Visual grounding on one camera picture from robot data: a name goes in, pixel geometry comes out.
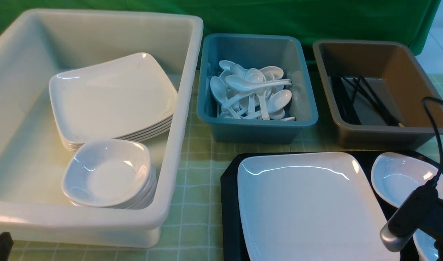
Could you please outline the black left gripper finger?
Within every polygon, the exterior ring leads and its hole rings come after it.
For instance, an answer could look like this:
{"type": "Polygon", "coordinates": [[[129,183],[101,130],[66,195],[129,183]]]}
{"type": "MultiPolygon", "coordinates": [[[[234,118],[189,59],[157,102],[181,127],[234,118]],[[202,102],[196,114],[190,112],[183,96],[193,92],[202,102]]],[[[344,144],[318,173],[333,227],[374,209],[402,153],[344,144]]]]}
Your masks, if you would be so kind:
{"type": "Polygon", "coordinates": [[[8,261],[14,240],[9,232],[0,234],[0,261],[8,261]]]}

